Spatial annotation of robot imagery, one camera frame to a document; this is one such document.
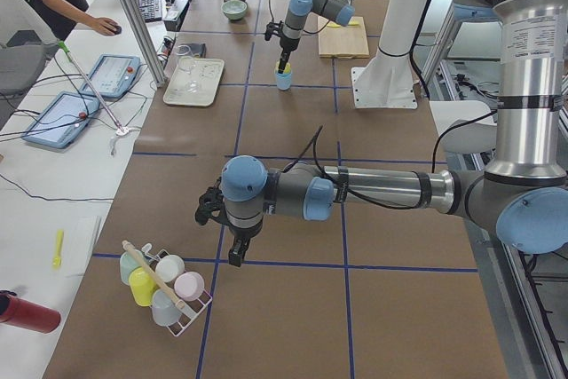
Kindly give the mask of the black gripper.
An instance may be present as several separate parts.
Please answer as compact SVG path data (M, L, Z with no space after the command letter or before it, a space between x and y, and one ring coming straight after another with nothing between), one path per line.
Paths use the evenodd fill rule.
M194 214L194 219L199 225L206 225L209 220L229 227L234 240L228 252L229 265L241 267L250 241L260 233L263 219L253 219L252 225L236 225L229 217L225 207L224 196L220 189L221 178L209 186L199 198L199 205Z
M264 39L265 41L269 41L273 36L280 39L281 54L279 57L277 72L279 74L287 75L291 72L289 57L291 53L297 49L298 39L286 36L284 34L284 27L285 26L282 21L279 23L275 23L274 21L269 22L266 25Z

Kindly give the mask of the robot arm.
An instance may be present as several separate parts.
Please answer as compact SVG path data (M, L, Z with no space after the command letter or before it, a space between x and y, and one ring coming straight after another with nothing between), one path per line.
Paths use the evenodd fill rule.
M308 15L341 26L354 0L289 0L286 18L270 22L265 40L280 38L277 76L284 75ZM402 107L412 92L411 53L430 0L390 0L376 56L356 71L357 108ZM564 45L567 0L454 0L458 21L501 22L501 83L497 124L456 121L434 145L431 173L322 167L316 143L322 126L283 170L257 158L235 156L199 199L195 220L213 220L233 235L230 265L241 266L264 215L327 220L333 203L369 202L394 210L435 209L464 217L527 254L555 251L567 243L567 171L556 161L559 115L564 107ZM483 171L441 170L436 153L488 151Z
M280 38L281 54L277 63L277 72L285 73L290 54L299 45L305 22L310 13L331 20L340 26L347 26L354 14L353 0L289 0L285 19L267 25L265 38Z

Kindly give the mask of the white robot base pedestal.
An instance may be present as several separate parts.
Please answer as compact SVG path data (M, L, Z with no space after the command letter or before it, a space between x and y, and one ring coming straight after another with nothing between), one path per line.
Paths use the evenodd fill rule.
M410 58L427 3L389 1L375 57L351 70L356 108L417 108Z

